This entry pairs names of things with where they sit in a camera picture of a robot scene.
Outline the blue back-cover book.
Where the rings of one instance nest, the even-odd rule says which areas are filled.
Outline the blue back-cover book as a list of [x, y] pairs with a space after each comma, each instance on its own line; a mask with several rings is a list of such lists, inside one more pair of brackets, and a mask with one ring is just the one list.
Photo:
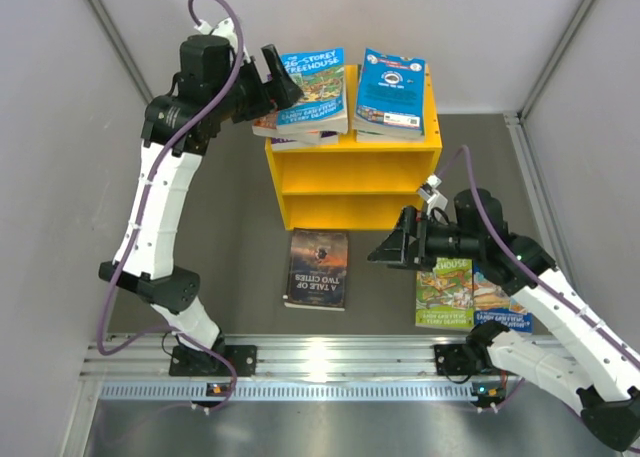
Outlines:
[[356, 93], [353, 129], [424, 135], [426, 62], [368, 48]]

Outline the dark Tale of Two Cities book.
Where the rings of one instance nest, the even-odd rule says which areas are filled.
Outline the dark Tale of Two Cities book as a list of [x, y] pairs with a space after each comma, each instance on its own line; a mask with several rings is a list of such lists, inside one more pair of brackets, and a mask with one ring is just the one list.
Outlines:
[[346, 231], [295, 228], [291, 236], [284, 305], [343, 312], [348, 249]]

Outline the light blue 26-Storey Treehouse book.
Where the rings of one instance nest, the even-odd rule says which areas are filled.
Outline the light blue 26-Storey Treehouse book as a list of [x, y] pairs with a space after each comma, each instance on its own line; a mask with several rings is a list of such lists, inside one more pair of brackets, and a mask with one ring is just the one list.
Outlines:
[[288, 53], [282, 62], [304, 95], [293, 107], [278, 112], [278, 124], [345, 134], [349, 122], [344, 49]]

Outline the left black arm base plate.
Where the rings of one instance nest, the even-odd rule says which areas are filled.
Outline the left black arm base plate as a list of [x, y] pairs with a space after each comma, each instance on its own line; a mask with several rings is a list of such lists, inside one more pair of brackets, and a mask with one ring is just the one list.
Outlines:
[[[224, 346], [222, 357], [235, 369], [238, 377], [251, 377], [257, 365], [255, 345]], [[230, 369], [219, 359], [203, 351], [178, 344], [172, 349], [168, 371], [172, 377], [230, 377]]]

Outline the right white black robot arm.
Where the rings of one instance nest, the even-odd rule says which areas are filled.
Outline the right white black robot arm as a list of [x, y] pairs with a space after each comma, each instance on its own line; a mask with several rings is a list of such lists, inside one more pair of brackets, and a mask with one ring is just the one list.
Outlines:
[[532, 313], [569, 353], [543, 350], [507, 325], [476, 325], [464, 343], [475, 373], [504, 370], [562, 401], [602, 444], [628, 452], [639, 441], [639, 354], [580, 297], [553, 257], [534, 239], [513, 233], [500, 201], [467, 189], [449, 219], [427, 193], [425, 211], [402, 209], [372, 263], [431, 271], [440, 258], [469, 259], [483, 276]]

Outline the orange 78-Storey Treehouse book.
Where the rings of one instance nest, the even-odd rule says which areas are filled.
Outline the orange 78-Storey Treehouse book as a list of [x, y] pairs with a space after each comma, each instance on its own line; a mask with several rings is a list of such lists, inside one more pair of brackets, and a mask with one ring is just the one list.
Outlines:
[[255, 119], [252, 123], [252, 131], [255, 135], [265, 138], [278, 137], [291, 134], [303, 134], [319, 131], [301, 131], [291, 126], [278, 124], [278, 112], [272, 112], [266, 116]]

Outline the purple 52-Storey Treehouse book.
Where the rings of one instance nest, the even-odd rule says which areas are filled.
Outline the purple 52-Storey Treehouse book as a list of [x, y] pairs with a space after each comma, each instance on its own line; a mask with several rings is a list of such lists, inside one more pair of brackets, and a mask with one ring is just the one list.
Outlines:
[[273, 151], [310, 149], [339, 142], [339, 134], [331, 131], [291, 134], [269, 139]]

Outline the green 104-Storey Treehouse book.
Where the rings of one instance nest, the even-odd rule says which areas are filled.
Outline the green 104-Storey Treehouse book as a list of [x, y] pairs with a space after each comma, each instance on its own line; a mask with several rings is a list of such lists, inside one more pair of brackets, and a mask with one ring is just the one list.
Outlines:
[[358, 143], [400, 143], [400, 144], [413, 144], [423, 142], [425, 136], [423, 134], [410, 134], [410, 135], [390, 135], [384, 133], [360, 131], [356, 132], [356, 141]]

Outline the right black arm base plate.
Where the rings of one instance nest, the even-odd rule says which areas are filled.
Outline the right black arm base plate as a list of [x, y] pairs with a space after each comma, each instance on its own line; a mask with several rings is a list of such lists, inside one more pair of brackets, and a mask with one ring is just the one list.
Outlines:
[[454, 384], [464, 384], [479, 373], [479, 358], [468, 344], [437, 344], [433, 347], [436, 373]]

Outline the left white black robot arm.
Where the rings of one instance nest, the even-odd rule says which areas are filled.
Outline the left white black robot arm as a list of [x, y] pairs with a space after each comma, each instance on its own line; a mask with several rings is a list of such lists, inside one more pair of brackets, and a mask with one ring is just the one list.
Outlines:
[[147, 105], [140, 173], [131, 214], [116, 255], [99, 267], [110, 290], [123, 289], [159, 313], [177, 344], [172, 376], [228, 370], [224, 335], [199, 299], [201, 279], [174, 262], [186, 196], [209, 143], [223, 122], [251, 121], [286, 110], [302, 97], [273, 45], [262, 49], [263, 80], [253, 57], [216, 35], [193, 35], [180, 46], [180, 68], [168, 92]]

